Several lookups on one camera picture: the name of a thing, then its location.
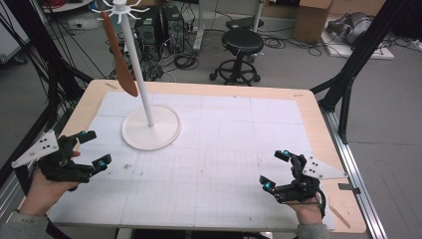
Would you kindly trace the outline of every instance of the robotic hand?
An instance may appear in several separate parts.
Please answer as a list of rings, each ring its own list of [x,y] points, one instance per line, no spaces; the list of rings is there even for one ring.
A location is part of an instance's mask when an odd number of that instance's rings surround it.
[[[82,131],[71,136],[63,135],[56,140],[55,133],[50,130],[12,162],[12,167],[16,168],[39,158],[38,166],[48,180],[87,183],[92,176],[107,169],[111,156],[102,156],[94,160],[93,165],[76,164],[72,161],[73,148],[78,141],[84,143],[96,137],[94,131]]]
[[[277,150],[275,157],[291,162],[293,166],[293,177],[291,184],[276,186],[276,183],[265,176],[260,177],[263,189],[272,194],[279,203],[285,204],[289,201],[303,201],[308,198],[320,197],[320,212],[324,217],[325,196],[319,188],[319,180],[323,178],[347,177],[347,173],[341,172],[330,165],[312,158],[312,162],[307,161],[303,155]]]

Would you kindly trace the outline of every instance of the human wrist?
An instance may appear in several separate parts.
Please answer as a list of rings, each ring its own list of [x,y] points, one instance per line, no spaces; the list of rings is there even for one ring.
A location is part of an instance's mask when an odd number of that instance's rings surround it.
[[[19,212],[28,216],[44,216],[49,209],[50,206],[47,206],[44,203],[26,199]]]
[[[322,224],[320,211],[314,208],[301,208],[296,210],[296,215],[301,225]]]

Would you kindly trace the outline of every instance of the stool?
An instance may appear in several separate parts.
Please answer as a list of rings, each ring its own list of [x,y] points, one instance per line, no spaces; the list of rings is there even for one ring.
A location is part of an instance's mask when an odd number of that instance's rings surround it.
[[[255,67],[249,62],[243,61],[245,56],[259,53],[264,48],[264,41],[261,36],[247,29],[233,29],[226,32],[221,41],[223,46],[236,56],[236,60],[228,60],[220,64],[215,72],[210,74],[210,80],[217,79],[218,73],[226,81],[224,85],[232,83],[246,84],[252,87],[252,81],[261,81]],[[225,67],[225,65],[231,63],[233,63],[232,68]],[[249,69],[242,70],[242,64],[249,66]]]

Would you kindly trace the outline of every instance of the stool wheel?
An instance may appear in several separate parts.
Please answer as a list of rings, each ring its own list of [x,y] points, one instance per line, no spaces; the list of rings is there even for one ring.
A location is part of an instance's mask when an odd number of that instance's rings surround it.
[[[211,80],[211,81],[215,81],[215,79],[217,79],[217,74],[215,74],[215,73],[211,73],[211,74],[210,74],[210,80]]]
[[[260,75],[257,75],[254,79],[254,82],[259,82],[259,81],[261,81],[261,77]]]

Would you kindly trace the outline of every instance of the white pole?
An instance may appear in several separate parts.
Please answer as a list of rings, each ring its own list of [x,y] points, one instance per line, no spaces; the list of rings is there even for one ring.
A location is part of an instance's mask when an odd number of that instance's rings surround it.
[[[136,48],[134,47],[133,35],[130,30],[127,14],[121,14],[121,29],[129,51],[130,62],[136,77],[137,86],[139,87],[140,96],[142,97],[143,107],[145,108],[146,118],[148,119],[148,126],[154,127],[154,120],[149,106],[148,94],[146,93],[146,87],[144,85],[142,71],[140,70]]]

